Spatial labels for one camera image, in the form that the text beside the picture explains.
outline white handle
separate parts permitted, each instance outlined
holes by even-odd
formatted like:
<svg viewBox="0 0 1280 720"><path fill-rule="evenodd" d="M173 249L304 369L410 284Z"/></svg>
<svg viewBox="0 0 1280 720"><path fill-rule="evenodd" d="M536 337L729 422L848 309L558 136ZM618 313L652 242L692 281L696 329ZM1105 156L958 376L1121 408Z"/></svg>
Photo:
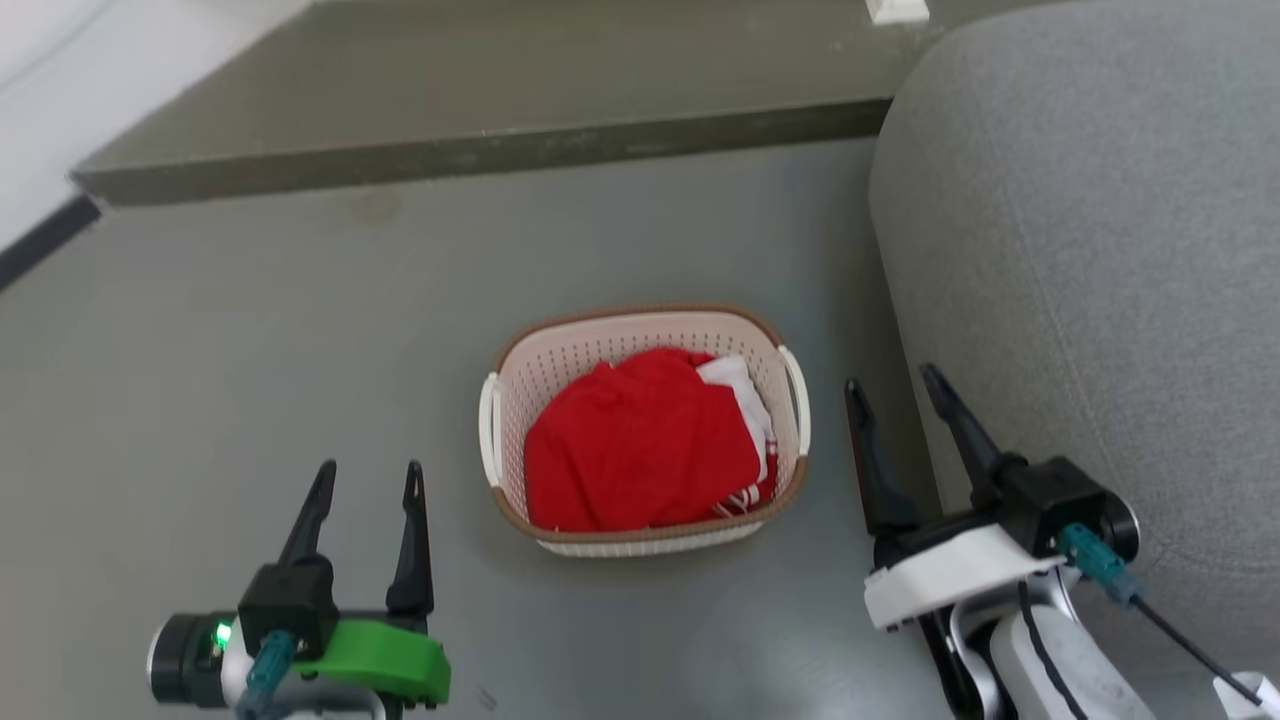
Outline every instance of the white handle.
<svg viewBox="0 0 1280 720"><path fill-rule="evenodd" d="M800 372L800 363L796 361L796 356L791 355L787 346L780 345L778 352L782 355L782 361L787 364L787 375L791 378L792 395L796 401L796 415L799 415L800 423L800 456L805 457L809 455L809 439L813 436L813 425L809 419L809 386L804 384L804 373Z"/></svg>
<svg viewBox="0 0 1280 720"><path fill-rule="evenodd" d="M480 388L480 461L490 487L502 486L502 383L489 373Z"/></svg>

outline gray sofa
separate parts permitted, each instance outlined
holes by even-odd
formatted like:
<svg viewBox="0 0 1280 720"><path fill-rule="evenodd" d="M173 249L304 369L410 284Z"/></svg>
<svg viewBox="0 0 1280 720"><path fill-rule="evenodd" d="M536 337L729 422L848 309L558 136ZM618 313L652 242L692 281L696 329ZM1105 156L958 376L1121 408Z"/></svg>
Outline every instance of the gray sofa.
<svg viewBox="0 0 1280 720"><path fill-rule="evenodd" d="M1280 3L959 29L893 101L870 201L909 363L937 363L1005 447L1126 498L1151 603L1280 679ZM957 510L959 457L916 397ZM1087 624L1138 685L1194 673L1091 589Z"/></svg>

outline brown basket rim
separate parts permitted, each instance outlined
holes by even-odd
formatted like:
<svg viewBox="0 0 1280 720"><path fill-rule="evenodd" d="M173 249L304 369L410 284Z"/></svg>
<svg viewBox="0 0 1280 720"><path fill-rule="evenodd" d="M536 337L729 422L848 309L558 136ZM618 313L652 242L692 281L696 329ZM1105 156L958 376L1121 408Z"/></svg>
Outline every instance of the brown basket rim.
<svg viewBox="0 0 1280 720"><path fill-rule="evenodd" d="M773 329L764 318L760 318L755 313L749 310L742 310L741 307L735 307L732 305L717 305L717 304L698 304L698 302L680 302L680 304L654 304L654 305L632 305L627 307L621 307L616 310L602 310L595 313L580 313L575 315L564 315L561 318L554 318L538 323L525 332L516 336L515 340L507 343L507 346L498 355L498 363L494 365L494 373L500 373L503 364L507 361L507 356L515 350L529 336L559 325L568 325L572 323L581 323L585 320L599 320L603 318L617 318L623 315L649 315L657 313L724 313L728 315L737 315L746 320L750 320L755 327L768 336L769 341L774 347L785 345L782 342L782 336L778 331ZM507 502L507 493L503 492L502 487L492 488L494 502L498 503L498 510L507 518L521 533L541 542L550 542L556 544L608 544L608 543L623 543L623 542L649 542L649 541L663 541L672 538L684 538L691 536L701 536L708 533L718 533L722 530L728 530L731 528L741 528L742 525L751 525L755 523L763 523L772 519L774 515L786 510L788 505L795 502L796 495L800 492L800 486L804 484L805 475L809 474L809 456L801 455L796 459L796 465L791 470L791 482L787 483L786 489L778 493L773 498L773 502L760 507L759 510L753 510L746 515L740 515L737 518L724 518L719 520L707 520L703 523L692 523L689 525L673 525L671 528L650 528L645 530L626 530L618 533L561 533L556 530L545 530L543 528L536 528L527 520L516 512L516 509Z"/></svg>

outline red clothing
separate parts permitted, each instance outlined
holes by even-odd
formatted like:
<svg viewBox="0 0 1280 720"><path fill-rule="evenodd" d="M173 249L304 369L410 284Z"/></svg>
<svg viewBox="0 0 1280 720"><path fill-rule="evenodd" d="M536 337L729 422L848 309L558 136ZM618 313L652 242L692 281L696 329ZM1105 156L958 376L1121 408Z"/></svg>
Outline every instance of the red clothing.
<svg viewBox="0 0 1280 720"><path fill-rule="evenodd" d="M529 520L617 532L718 518L760 465L733 391L698 375L709 360L658 348L570 383L525 438Z"/></svg>

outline laundry basket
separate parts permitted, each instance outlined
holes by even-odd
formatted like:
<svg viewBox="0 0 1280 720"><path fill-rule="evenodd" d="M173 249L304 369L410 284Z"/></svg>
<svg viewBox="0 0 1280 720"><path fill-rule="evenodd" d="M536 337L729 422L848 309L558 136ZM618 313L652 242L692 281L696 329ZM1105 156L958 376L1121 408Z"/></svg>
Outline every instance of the laundry basket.
<svg viewBox="0 0 1280 720"><path fill-rule="evenodd" d="M561 533L531 525L524 462L529 428L553 397L596 364L654 347L746 360L777 437L773 501L735 518L632 532ZM724 306L636 307L536 325L506 348L480 391L480 457L498 509L547 550L573 557L659 555L745 538L795 500L804 483L809 436L809 395L800 364L768 323Z"/></svg>

